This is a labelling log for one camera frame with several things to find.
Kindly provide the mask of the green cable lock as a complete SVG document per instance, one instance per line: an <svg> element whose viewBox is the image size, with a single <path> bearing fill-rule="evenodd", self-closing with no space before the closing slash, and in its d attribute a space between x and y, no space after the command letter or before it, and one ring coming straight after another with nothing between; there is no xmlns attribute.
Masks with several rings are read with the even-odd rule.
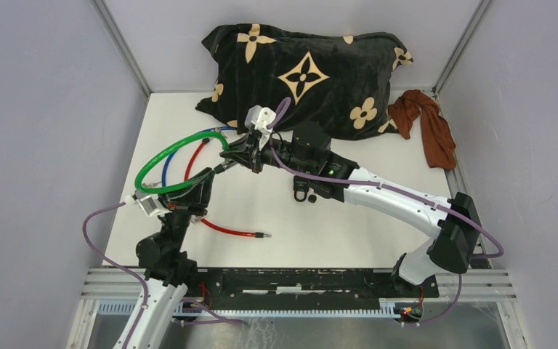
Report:
<svg viewBox="0 0 558 349"><path fill-rule="evenodd" d="M145 177L159 164L169 164L174 157L174 154L178 152L181 148L194 143L195 141L202 139L217 139L222 144L222 149L228 149L227 137L222 133L225 130L235 131L235 127L214 127L210 129L203 129L202 131L196 132L189 135L181 140L176 141L167 148L163 149L161 152L157 153L151 158L141 169L138 171L136 177L134 178L134 187L136 190L146 194L164 194L170 193L176 190L182 190L193 186L194 179L185 180L183 182L177 183L175 185L162 185L161 187L150 187L143 184Z"/></svg>

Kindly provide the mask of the small black padlock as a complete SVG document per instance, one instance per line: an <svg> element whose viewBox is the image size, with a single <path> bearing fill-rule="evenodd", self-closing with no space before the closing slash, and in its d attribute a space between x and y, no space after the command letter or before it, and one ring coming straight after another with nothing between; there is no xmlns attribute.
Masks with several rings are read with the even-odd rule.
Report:
<svg viewBox="0 0 558 349"><path fill-rule="evenodd" d="M310 186L309 180L294 176L293 177L293 197L296 202L305 202L309 196Z"/></svg>

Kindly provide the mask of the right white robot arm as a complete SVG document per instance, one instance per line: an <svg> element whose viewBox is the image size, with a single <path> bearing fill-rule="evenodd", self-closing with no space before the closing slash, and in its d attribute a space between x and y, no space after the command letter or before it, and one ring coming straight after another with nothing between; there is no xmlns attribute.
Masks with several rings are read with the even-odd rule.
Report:
<svg viewBox="0 0 558 349"><path fill-rule="evenodd" d="M471 196L434 196L385 180L334 153L331 138L316 123L295 128L291 140L250 129L220 156L254 173L264 166L284 169L318 196L374 209L424 233L427 242L403 254L393 268L390 285L401 297L436 273L465 274L478 256L481 225Z"/></svg>

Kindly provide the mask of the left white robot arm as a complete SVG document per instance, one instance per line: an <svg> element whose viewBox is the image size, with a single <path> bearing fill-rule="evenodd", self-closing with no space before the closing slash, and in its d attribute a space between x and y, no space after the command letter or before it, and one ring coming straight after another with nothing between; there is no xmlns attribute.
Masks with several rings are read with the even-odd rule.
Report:
<svg viewBox="0 0 558 349"><path fill-rule="evenodd" d="M191 186L139 198L143 212L157 217L161 229L136 245L138 265L144 269L142 291L116 348L158 348L182 298L198 290L197 262L182 245L192 218L207 213L214 177L207 167Z"/></svg>

